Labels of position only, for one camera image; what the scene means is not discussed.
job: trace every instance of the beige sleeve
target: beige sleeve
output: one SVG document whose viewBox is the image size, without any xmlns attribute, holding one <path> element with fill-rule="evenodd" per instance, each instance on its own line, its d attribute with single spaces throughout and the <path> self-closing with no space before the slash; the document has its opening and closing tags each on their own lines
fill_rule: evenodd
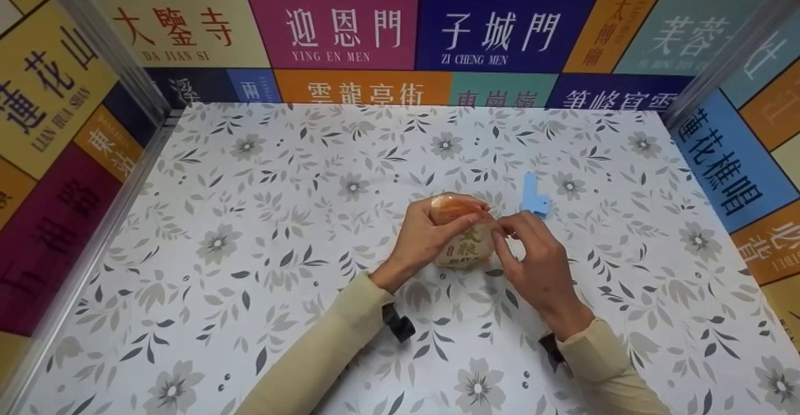
<svg viewBox="0 0 800 415">
<path fill-rule="evenodd" d="M 308 415 L 383 327 L 382 307 L 393 300 L 366 273 L 357 275 L 258 381 L 236 415 Z"/>
<path fill-rule="evenodd" d="M 558 350 L 585 384 L 595 409 L 613 415 L 669 415 L 606 321 L 595 318 L 583 332 L 559 341 Z"/>
</svg>

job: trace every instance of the wall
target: wall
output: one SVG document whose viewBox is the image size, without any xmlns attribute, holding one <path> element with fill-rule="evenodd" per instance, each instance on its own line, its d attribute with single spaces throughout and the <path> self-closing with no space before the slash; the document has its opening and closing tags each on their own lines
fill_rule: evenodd
<svg viewBox="0 0 800 415">
<path fill-rule="evenodd" d="M 155 131 L 54 0 L 0 0 L 0 386 Z"/>
<path fill-rule="evenodd" d="M 798 56 L 800 11 L 672 136 L 800 349 Z"/>
<path fill-rule="evenodd" d="M 191 101 L 662 111 L 763 0 L 97 0 Z"/>
</svg>

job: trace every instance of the orange packaging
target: orange packaging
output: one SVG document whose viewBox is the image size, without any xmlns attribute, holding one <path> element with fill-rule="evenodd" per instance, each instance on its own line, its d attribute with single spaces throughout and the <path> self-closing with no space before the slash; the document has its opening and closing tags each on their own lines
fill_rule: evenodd
<svg viewBox="0 0 800 415">
<path fill-rule="evenodd" d="M 431 220 L 437 226 L 448 224 L 460 216 L 481 214 L 480 221 L 460 236 L 452 239 L 435 259 L 443 267 L 463 268 L 488 258 L 494 253 L 491 230 L 494 218 L 481 202 L 470 196 L 444 194 L 431 201 Z"/>
</svg>

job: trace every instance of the table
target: table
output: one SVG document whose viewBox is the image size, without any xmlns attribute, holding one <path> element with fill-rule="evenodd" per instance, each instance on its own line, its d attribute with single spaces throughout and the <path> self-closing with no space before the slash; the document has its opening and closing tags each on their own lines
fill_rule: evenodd
<svg viewBox="0 0 800 415">
<path fill-rule="evenodd" d="M 528 171 L 580 296 L 672 411 L 800 413 L 798 354 L 656 114 L 300 104 L 186 110 L 25 406 L 232 413 L 388 256 L 409 201 L 511 214 Z M 417 334 L 384 329 L 318 413 L 593 412 L 496 263 L 429 266 L 397 309 Z"/>
</svg>

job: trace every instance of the wrist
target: wrist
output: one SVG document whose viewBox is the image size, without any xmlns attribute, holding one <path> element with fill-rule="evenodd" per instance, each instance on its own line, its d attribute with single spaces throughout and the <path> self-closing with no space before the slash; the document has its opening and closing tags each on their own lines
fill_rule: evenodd
<svg viewBox="0 0 800 415">
<path fill-rule="evenodd" d="M 594 313 L 577 297 L 574 301 L 540 313 L 558 341 L 566 341 L 571 336 L 585 331 L 594 320 Z"/>
<path fill-rule="evenodd" d="M 391 295 L 394 295 L 403 284 L 411 279 L 413 274 L 409 272 L 409 267 L 404 267 L 402 264 L 387 259 L 380 266 L 369 275 L 377 287 L 386 290 Z"/>
</svg>

